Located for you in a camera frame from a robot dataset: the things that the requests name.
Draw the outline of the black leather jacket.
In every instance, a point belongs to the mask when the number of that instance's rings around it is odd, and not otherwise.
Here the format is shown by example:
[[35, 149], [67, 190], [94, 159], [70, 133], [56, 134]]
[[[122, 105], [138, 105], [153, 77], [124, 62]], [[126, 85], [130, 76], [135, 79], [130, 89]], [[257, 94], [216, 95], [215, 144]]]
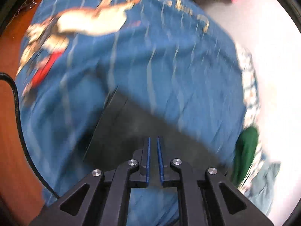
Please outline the black leather jacket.
[[230, 170], [202, 142], [178, 131], [115, 89], [105, 102], [84, 161], [93, 168], [109, 171], [130, 158], [140, 162], [142, 175], [148, 176], [154, 186], [178, 184], [180, 175], [170, 167], [174, 158], [189, 163], [201, 181], [210, 167], [225, 176]]

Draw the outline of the light blue garment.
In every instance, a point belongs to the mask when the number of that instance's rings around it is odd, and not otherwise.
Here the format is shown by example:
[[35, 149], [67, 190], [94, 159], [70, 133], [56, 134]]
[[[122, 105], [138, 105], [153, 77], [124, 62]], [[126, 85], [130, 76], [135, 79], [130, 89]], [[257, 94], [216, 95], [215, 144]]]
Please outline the light blue garment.
[[270, 162], [266, 153], [261, 155], [262, 164], [251, 180], [251, 186], [244, 195], [266, 216], [270, 213], [274, 199], [274, 184], [281, 168], [280, 162]]

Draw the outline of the green varsity jacket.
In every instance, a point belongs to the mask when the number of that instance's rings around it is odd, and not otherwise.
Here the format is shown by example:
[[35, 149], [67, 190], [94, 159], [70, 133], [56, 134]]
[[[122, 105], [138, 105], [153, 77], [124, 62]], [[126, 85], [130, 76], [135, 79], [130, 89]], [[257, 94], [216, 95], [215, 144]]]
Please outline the green varsity jacket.
[[243, 182], [252, 165], [258, 145], [258, 137], [257, 128], [250, 126], [244, 129], [237, 139], [231, 176], [231, 182], [236, 187], [239, 187]]

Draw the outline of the blue striped bed sheet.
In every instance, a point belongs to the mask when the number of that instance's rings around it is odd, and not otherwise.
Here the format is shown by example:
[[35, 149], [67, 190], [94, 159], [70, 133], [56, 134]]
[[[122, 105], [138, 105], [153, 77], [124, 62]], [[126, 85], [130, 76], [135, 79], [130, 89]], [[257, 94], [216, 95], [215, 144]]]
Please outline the blue striped bed sheet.
[[246, 114], [236, 46], [191, 0], [42, 0], [16, 85], [46, 205], [93, 169], [84, 155], [115, 90], [195, 139], [171, 146], [196, 163], [231, 166]]

